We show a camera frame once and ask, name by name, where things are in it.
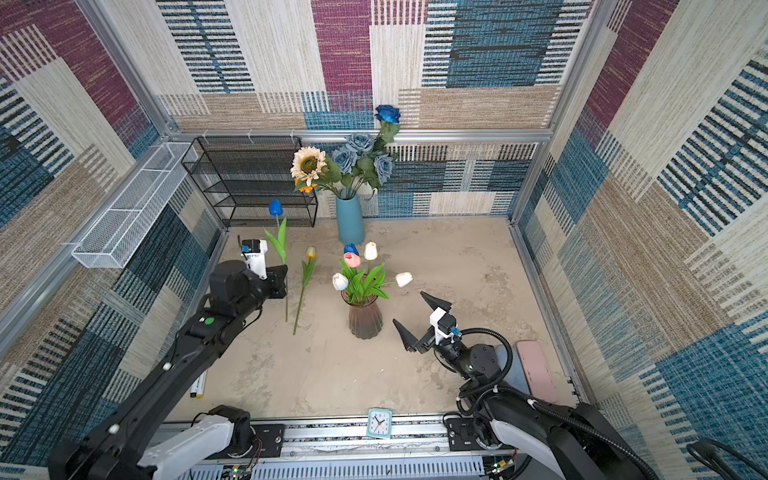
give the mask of pink phone case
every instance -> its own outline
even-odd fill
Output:
[[[541,345],[535,340],[521,340],[515,344],[515,348],[518,350],[531,395],[545,402],[556,403],[558,391],[552,383],[552,375],[547,367]]]

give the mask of white wire basket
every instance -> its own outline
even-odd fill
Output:
[[[101,215],[72,256],[86,268],[125,268],[187,172],[181,164],[197,152],[185,142],[158,148]]]

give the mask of alarm clock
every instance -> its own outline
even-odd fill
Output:
[[[392,410],[370,409],[366,434],[374,439],[392,437]]]

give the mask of blue vase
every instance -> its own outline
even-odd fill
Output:
[[[357,195],[349,200],[336,197],[336,224],[339,226],[341,243],[362,243],[366,239],[366,230],[362,226],[362,208]]]

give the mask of fabric wall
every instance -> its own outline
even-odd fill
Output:
[[[158,139],[72,0],[0,0],[0,310]]]
[[[667,479],[715,476],[699,435],[768,468],[766,40],[762,0],[620,0],[520,221],[592,400]]]
[[[170,348],[219,234],[185,179],[123,270],[75,268],[0,364],[0,462],[44,467],[115,410]]]
[[[179,127],[546,127],[590,0],[104,0]]]
[[[341,144],[315,144],[331,152]],[[509,215],[536,144],[392,145],[392,178],[375,194],[359,193],[364,217]],[[336,198],[317,192],[317,216],[335,217]]]

